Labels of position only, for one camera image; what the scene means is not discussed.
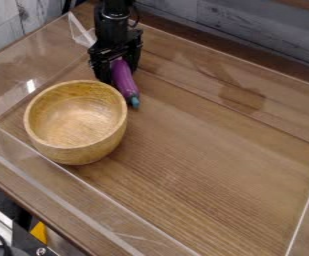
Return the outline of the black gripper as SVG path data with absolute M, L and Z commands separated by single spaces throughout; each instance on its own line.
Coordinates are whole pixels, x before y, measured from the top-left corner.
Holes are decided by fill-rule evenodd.
M 126 39 L 122 42 L 105 43 L 101 39 L 89 49 L 91 68 L 95 77 L 106 84 L 111 83 L 111 66 L 117 58 L 122 57 L 130 66 L 130 70 L 138 68 L 141 50 L 142 50 L 142 29 L 131 29 L 127 31 Z

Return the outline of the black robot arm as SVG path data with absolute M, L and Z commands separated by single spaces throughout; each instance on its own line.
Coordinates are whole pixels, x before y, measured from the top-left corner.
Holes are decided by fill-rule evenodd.
M 139 19 L 129 23 L 131 13 L 139 16 L 135 0 L 101 0 L 94 8 L 97 41 L 89 48 L 90 67 L 95 77 L 111 83 L 111 63 L 122 58 L 130 71 L 138 67 L 143 30 L 137 27 Z

